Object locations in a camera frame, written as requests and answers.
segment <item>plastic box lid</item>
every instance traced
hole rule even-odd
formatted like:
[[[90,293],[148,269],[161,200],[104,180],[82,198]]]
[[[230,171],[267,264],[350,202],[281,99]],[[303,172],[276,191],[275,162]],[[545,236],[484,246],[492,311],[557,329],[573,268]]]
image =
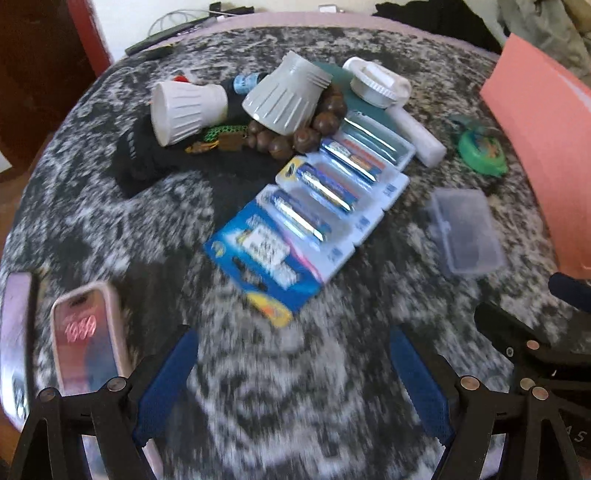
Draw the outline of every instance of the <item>plastic box lid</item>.
[[[443,251],[444,273],[480,276],[505,265],[491,209],[481,190],[435,189],[430,232]]]

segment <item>white wall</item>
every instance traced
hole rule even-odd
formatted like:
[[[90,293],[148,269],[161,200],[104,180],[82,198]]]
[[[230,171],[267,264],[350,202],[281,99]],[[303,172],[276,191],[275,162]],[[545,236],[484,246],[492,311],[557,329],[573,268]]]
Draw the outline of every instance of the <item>white wall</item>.
[[[0,171],[8,170],[10,167],[12,167],[12,165],[10,165],[6,157],[0,152]]]
[[[152,23],[177,9],[207,9],[210,0],[91,0],[98,27],[113,60],[125,55],[125,49],[146,38]],[[404,5],[408,0],[390,0]],[[496,0],[465,0],[488,25],[496,18]],[[376,0],[235,0],[233,5],[252,5],[256,11],[314,11],[319,4],[337,4],[347,12],[371,15]],[[232,4],[222,3],[224,8]]]

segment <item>dark brown door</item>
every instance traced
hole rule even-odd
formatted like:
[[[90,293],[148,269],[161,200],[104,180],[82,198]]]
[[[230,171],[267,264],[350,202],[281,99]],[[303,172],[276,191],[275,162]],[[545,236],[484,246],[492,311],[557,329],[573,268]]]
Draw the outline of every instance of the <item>dark brown door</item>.
[[[67,0],[1,0],[0,45],[0,151],[14,176],[96,76]]]

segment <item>gray wire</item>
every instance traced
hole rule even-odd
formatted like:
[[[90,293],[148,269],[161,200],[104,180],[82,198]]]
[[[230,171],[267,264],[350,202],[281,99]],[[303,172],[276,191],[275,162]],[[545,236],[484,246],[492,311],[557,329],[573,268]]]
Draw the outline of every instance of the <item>gray wire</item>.
[[[152,26],[150,26],[150,29],[148,30],[148,36],[151,37],[152,35],[162,32],[163,30],[166,30],[166,28],[171,28],[171,27],[175,27],[176,25],[182,25],[184,23],[190,22],[192,20],[199,20],[202,17],[198,17],[197,15],[191,13],[191,12],[199,12],[199,13],[211,13],[211,14],[218,14],[220,16],[229,16],[229,17],[238,17],[238,15],[236,14],[227,14],[227,13],[223,13],[223,12],[214,12],[213,10],[202,10],[199,8],[183,8],[180,10],[173,10],[171,12],[168,12],[166,15],[163,15],[160,18],[157,18],[156,21],[152,24]],[[181,21],[176,21],[174,19],[175,15],[181,15],[182,16],[182,20]],[[164,21],[168,20],[171,25],[164,28]],[[154,27],[156,27],[156,25],[158,25],[158,27],[160,28],[157,31],[154,31]]]

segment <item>red door frame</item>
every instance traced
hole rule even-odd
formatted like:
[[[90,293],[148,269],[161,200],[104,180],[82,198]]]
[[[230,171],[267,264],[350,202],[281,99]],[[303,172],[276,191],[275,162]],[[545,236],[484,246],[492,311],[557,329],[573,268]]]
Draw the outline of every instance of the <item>red door frame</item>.
[[[95,12],[89,4],[89,0],[67,0],[67,2],[82,46],[98,77],[111,65],[111,57],[105,50],[105,45],[96,26]]]

